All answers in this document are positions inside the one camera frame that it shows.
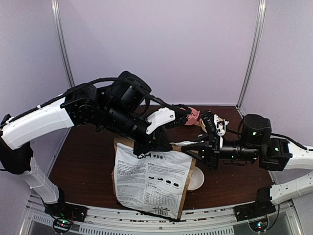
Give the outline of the dog food bag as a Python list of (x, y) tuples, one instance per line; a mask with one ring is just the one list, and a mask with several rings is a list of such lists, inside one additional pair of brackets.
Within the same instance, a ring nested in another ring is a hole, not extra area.
[(196, 160), (174, 147), (169, 152), (133, 153), (134, 142), (114, 138), (113, 191), (124, 207), (180, 220)]

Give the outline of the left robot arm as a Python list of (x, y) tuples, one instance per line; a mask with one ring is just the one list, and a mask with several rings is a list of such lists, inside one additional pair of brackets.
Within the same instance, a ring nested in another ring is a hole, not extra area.
[(108, 129), (133, 140), (136, 155), (172, 149), (162, 124), (136, 113), (141, 102), (149, 104), (153, 100), (151, 88), (128, 71), (108, 81), (110, 84), (101, 88), (95, 86), (95, 81), (75, 86), (16, 117), (6, 115), (1, 122), (0, 161), (4, 169), (22, 175), (59, 217), (68, 216), (70, 206), (65, 203), (64, 192), (36, 165), (31, 140), (91, 123), (97, 131)]

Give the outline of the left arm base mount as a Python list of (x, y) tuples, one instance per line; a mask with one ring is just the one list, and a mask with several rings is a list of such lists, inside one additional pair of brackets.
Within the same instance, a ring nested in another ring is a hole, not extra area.
[(84, 222), (87, 214), (87, 208), (67, 203), (65, 201), (65, 193), (61, 188), (59, 190), (59, 198), (54, 204), (47, 204), (43, 199), (42, 203), (45, 207), (45, 213), (53, 218), (52, 228), (60, 235), (70, 231), (75, 225), (74, 222)]

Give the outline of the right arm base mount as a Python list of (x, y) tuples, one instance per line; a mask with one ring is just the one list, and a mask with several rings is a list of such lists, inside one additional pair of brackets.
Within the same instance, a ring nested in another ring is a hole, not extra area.
[(263, 187), (257, 190), (254, 202), (235, 206), (234, 214), (236, 220), (249, 221), (250, 229), (255, 233), (265, 233), (273, 225), (270, 225), (269, 215), (276, 212), (276, 206), (271, 202), (270, 189), (272, 186)]

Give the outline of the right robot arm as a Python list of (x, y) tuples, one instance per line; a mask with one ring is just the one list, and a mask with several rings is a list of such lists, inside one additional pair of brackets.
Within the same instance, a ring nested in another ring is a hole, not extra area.
[(275, 134), (268, 118), (248, 114), (241, 120), (236, 135), (237, 141), (224, 139), (228, 121), (210, 111), (201, 115), (206, 134), (191, 144), (183, 145), (181, 151), (217, 169), (220, 160), (258, 162), (267, 171), (313, 168), (313, 149), (292, 138)]

